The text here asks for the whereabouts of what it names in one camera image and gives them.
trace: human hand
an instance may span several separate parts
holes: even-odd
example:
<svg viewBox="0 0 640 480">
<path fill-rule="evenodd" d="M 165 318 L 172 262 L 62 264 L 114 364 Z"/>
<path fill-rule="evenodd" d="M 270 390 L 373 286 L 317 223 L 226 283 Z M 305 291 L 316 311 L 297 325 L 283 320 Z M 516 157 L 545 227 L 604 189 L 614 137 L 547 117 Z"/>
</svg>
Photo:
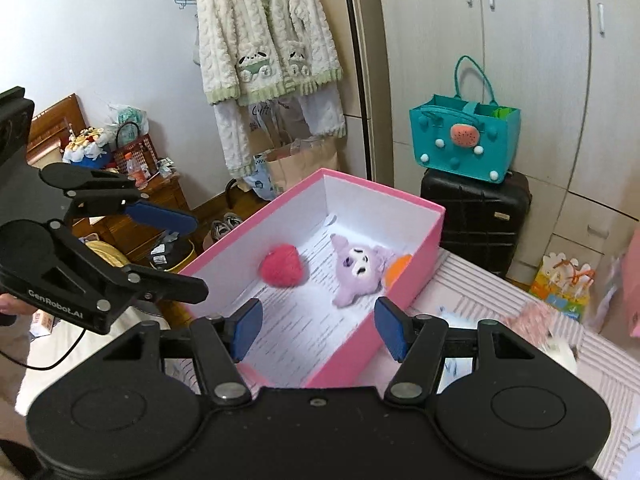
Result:
<svg viewBox="0 0 640 480">
<path fill-rule="evenodd" d="M 0 294 L 0 314 L 8 316 L 32 316 L 37 308 L 14 298 L 11 294 Z"/>
</svg>

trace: white wall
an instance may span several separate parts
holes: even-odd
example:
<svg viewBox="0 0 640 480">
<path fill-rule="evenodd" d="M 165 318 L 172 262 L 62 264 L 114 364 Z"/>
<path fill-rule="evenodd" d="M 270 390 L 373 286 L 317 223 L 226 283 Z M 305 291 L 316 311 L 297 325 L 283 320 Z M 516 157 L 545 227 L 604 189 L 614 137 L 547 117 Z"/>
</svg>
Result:
<svg viewBox="0 0 640 480">
<path fill-rule="evenodd" d="M 107 103 L 147 110 L 196 207 L 230 177 L 192 61 L 194 14 L 173 0 L 0 0 L 0 91 L 25 87 L 36 112 L 75 93 L 93 125 Z"/>
</svg>

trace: orange ball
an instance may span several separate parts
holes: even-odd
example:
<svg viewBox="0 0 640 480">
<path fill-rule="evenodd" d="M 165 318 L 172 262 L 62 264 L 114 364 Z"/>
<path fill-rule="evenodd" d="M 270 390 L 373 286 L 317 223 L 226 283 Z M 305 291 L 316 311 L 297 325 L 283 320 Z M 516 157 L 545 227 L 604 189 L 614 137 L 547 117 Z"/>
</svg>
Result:
<svg viewBox="0 0 640 480">
<path fill-rule="evenodd" d="M 388 269 L 385 272 L 385 277 L 383 278 L 383 283 L 385 288 L 391 288 L 400 274 L 406 269 L 406 266 L 409 265 L 411 261 L 411 255 L 405 254 L 404 256 L 400 256 L 396 261 L 394 261 L 391 265 L 389 265 Z"/>
</svg>

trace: white pajamas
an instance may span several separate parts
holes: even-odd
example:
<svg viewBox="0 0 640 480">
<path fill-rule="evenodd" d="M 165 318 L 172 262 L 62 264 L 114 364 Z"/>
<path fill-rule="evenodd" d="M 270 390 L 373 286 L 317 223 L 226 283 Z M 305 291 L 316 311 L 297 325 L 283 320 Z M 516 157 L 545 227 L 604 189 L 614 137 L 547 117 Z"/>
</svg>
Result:
<svg viewBox="0 0 640 480">
<path fill-rule="evenodd" d="M 342 78 L 319 0 L 196 0 L 204 92 L 233 177 L 254 172 L 243 107 L 299 98 L 313 135 L 343 136 Z"/>
</svg>

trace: paper bag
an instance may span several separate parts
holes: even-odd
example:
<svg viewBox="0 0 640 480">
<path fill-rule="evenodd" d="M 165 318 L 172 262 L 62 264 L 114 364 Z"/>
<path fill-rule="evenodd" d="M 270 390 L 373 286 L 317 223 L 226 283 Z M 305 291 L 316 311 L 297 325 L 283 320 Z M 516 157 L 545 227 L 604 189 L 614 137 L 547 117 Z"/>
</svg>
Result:
<svg viewBox="0 0 640 480">
<path fill-rule="evenodd" d="M 331 136 L 298 140 L 266 155 L 266 167 L 277 194 L 319 170 L 338 170 L 338 152 Z"/>
<path fill-rule="evenodd" d="M 594 274 L 589 264 L 580 266 L 578 260 L 569 260 L 564 253 L 549 253 L 542 257 L 529 293 L 580 321 L 589 304 Z"/>
</svg>

